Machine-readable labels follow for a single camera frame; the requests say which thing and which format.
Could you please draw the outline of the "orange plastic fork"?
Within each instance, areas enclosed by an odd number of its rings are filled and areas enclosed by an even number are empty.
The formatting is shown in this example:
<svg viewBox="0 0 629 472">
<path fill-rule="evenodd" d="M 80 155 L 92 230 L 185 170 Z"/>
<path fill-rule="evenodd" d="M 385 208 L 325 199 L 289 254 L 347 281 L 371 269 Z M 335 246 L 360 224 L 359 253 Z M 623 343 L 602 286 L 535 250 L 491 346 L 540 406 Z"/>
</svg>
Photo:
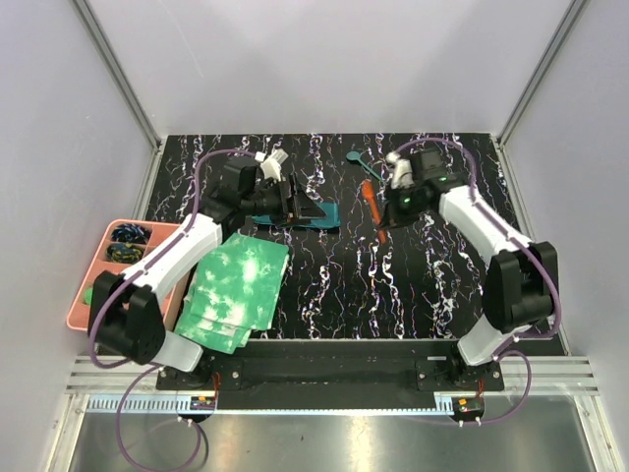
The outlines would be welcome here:
<svg viewBox="0 0 629 472">
<path fill-rule="evenodd" d="M 376 198 L 375 198 L 375 193 L 373 190 L 373 186 L 372 186 L 372 181 L 371 180 L 365 180 L 362 182 L 361 184 L 361 192 L 363 195 L 363 198 L 366 200 L 371 215 L 372 215 L 372 221 L 374 223 L 374 227 L 376 229 L 376 234 L 377 234 L 377 239 L 379 241 L 380 244 L 385 244 L 386 243 L 386 235 L 385 232 L 379 227 L 381 218 L 380 218 L 380 213 L 379 213 L 379 209 L 378 209 L 378 205 L 376 202 Z"/>
</svg>

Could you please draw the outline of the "teal satin napkin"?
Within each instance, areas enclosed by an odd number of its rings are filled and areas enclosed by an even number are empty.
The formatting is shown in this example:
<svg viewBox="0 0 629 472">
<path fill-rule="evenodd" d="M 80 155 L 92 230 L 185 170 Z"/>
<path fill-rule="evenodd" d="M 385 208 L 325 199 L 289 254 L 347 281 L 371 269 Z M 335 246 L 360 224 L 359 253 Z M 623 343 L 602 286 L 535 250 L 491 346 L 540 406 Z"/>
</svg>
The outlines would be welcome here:
<svg viewBox="0 0 629 472">
<path fill-rule="evenodd" d="M 319 209 L 324 212 L 323 218 L 311 218 L 304 222 L 297 224 L 288 224 L 274 222 L 269 215 L 253 216 L 253 223 L 262 226 L 274 226 L 274 227 L 289 227 L 289 228 L 301 228 L 301 229 L 315 229 L 315 230 L 336 230 L 340 227 L 340 213 L 338 203 L 317 203 Z"/>
</svg>

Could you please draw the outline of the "teal plastic spoon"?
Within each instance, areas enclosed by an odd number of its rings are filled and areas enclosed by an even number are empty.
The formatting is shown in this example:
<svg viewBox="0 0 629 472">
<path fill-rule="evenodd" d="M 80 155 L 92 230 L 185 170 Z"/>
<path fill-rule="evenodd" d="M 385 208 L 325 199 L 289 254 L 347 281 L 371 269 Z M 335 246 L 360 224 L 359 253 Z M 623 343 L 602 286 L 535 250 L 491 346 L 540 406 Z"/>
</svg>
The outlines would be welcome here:
<svg viewBox="0 0 629 472">
<path fill-rule="evenodd" d="M 362 154 L 358 151 L 352 150 L 346 154 L 346 159 L 349 162 L 353 162 L 359 164 L 366 172 L 368 172 L 371 177 L 373 177 L 376 181 L 382 182 L 383 178 L 375 172 L 366 162 L 362 159 Z"/>
</svg>

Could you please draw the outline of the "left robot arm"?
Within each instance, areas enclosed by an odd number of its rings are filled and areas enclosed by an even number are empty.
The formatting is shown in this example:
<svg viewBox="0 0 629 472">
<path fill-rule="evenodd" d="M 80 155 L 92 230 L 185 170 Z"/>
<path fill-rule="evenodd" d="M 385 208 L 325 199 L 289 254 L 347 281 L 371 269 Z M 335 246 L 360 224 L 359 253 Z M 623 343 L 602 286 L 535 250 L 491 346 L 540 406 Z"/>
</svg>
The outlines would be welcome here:
<svg viewBox="0 0 629 472">
<path fill-rule="evenodd" d="M 226 156 L 218 179 L 207 189 L 195 189 L 192 212 L 147 257 L 115 274 L 98 275 L 92 285 L 87 336 L 89 346 L 101 346 L 128 362 L 178 370 L 189 388 L 211 380 L 212 366 L 201 358 L 202 347 L 165 328 L 161 304 L 202 257 L 240 229 L 249 216 L 266 215 L 273 222 L 296 226 L 323 219 L 326 213 L 306 193 L 295 174 L 283 175 L 287 153 L 271 154 L 220 149 L 200 163 Z"/>
</svg>

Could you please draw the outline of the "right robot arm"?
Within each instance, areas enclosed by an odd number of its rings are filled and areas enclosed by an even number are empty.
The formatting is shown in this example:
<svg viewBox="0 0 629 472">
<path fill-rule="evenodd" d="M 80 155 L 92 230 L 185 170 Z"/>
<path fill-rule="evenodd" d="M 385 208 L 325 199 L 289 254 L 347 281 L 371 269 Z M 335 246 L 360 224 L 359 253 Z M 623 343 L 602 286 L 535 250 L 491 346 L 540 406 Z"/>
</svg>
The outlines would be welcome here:
<svg viewBox="0 0 629 472">
<path fill-rule="evenodd" d="M 562 317 L 558 290 L 558 256 L 548 242 L 536 243 L 509 225 L 477 189 L 476 162 L 465 148 L 471 175 L 447 171 L 440 149 L 445 139 L 419 141 L 422 149 L 406 155 L 400 147 L 385 160 L 391 176 L 379 226 L 393 229 L 413 224 L 430 210 L 452 224 L 486 263 L 483 314 L 461 337 L 446 365 L 449 383 L 468 389 L 482 376 L 481 366 L 496 361 L 511 344 L 538 338 L 537 324 L 553 318 L 555 336 Z"/>
</svg>

